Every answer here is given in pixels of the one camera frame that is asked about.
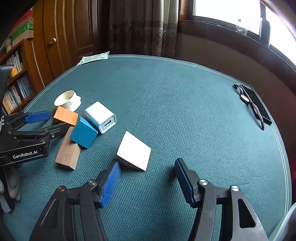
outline windowsill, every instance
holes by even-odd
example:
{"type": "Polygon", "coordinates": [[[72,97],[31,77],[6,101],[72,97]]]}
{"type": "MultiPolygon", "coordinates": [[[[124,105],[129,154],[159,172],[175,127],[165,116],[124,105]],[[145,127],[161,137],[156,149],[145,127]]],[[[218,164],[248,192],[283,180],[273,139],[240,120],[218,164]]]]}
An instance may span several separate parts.
{"type": "Polygon", "coordinates": [[[295,69],[256,40],[228,28],[191,20],[179,20],[178,33],[208,39],[248,56],[282,80],[296,95],[295,69]]]}

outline table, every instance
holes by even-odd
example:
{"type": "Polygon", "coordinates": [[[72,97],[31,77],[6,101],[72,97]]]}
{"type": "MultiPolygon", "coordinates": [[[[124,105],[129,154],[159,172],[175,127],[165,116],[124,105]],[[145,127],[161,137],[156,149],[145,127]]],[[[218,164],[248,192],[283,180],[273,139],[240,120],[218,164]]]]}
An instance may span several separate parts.
{"type": "MultiPolygon", "coordinates": [[[[216,186],[238,185],[269,236],[291,206],[288,159],[274,121],[262,131],[234,83],[240,82],[197,64],[151,56],[113,55],[68,70],[25,111],[54,113],[55,98],[74,90],[81,96],[78,114],[99,101],[116,114],[117,124],[81,151],[75,171],[54,163],[62,139],[51,142],[47,158],[23,164],[22,200],[4,216],[9,230],[16,240],[28,240],[54,190],[95,178],[115,157],[127,130],[152,152],[147,171],[122,170],[111,202],[100,210],[110,241],[188,239],[196,210],[185,202],[175,178],[178,157],[216,186]]],[[[219,236],[220,206],[216,213],[213,240],[219,236]]]]}

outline white triangular block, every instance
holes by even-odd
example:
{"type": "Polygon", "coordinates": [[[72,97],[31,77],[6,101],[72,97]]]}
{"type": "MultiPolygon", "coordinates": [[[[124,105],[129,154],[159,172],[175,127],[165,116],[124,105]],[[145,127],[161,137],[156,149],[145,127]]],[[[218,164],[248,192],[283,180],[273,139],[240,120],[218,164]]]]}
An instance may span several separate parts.
{"type": "Polygon", "coordinates": [[[117,156],[120,162],[128,167],[146,171],[151,148],[128,131],[120,143],[117,156]]]}

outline white block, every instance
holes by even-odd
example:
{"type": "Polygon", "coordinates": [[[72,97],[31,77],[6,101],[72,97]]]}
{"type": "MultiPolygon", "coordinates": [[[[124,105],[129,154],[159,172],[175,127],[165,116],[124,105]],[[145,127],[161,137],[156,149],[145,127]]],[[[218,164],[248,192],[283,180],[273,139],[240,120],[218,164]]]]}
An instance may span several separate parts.
{"type": "Polygon", "coordinates": [[[88,122],[101,134],[104,134],[117,122],[116,116],[100,102],[86,108],[84,114],[88,122]]]}
{"type": "Polygon", "coordinates": [[[126,131],[117,151],[117,156],[123,165],[146,171],[150,153],[151,148],[149,146],[126,131]]]}

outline watch face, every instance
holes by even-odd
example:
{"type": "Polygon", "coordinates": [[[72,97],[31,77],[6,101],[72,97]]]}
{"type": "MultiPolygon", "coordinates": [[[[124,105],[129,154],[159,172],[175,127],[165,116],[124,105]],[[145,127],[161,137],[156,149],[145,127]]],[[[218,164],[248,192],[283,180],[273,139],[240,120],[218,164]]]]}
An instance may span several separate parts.
{"type": "Polygon", "coordinates": [[[244,96],[244,95],[240,95],[240,97],[241,97],[241,100],[242,100],[243,102],[245,102],[246,104],[250,102],[249,99],[248,99],[246,96],[244,96]]]}

